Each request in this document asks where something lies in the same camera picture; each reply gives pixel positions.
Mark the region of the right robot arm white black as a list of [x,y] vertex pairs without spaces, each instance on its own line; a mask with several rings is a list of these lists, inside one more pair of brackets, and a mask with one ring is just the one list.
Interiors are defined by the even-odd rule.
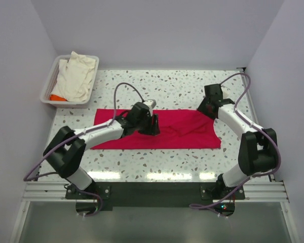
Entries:
[[222,121],[240,139],[237,164],[219,175],[215,185],[208,189],[212,197],[226,199],[247,179],[267,174],[280,165],[277,135],[273,129],[264,129],[242,114],[234,101],[224,97],[220,84],[204,86],[204,90],[205,98],[197,111]]

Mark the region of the red t shirt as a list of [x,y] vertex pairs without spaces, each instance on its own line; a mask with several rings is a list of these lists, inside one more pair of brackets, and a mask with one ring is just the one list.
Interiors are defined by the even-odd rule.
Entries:
[[155,110],[160,134],[133,135],[99,144],[97,149],[218,149],[221,140],[214,131],[214,120],[196,110]]

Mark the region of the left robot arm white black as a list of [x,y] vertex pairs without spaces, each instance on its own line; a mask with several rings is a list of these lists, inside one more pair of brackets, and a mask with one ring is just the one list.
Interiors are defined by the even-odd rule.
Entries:
[[97,192],[97,187],[92,177],[80,166],[85,151],[136,132],[158,135],[158,115],[153,113],[155,106],[155,100],[146,100],[135,103],[130,110],[104,123],[86,129],[72,130],[64,126],[44,151],[44,160],[61,178],[73,184],[82,198],[91,198]]

